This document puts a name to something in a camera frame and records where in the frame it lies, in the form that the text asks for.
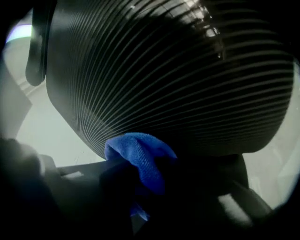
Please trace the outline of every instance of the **blue microfiber towel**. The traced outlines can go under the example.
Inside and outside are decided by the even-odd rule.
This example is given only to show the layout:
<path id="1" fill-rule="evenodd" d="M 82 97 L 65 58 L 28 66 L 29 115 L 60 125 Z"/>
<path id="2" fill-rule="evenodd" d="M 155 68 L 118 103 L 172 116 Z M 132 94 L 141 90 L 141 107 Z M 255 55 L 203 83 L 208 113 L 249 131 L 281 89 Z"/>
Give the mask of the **blue microfiber towel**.
<path id="1" fill-rule="evenodd" d="M 169 157 L 171 163 L 176 161 L 176 154 L 167 144 L 144 133 L 126 133 L 108 139 L 105 143 L 106 160 L 120 156 L 138 168 L 140 181 L 148 190 L 157 195 L 165 193 L 165 181 L 154 158 Z"/>

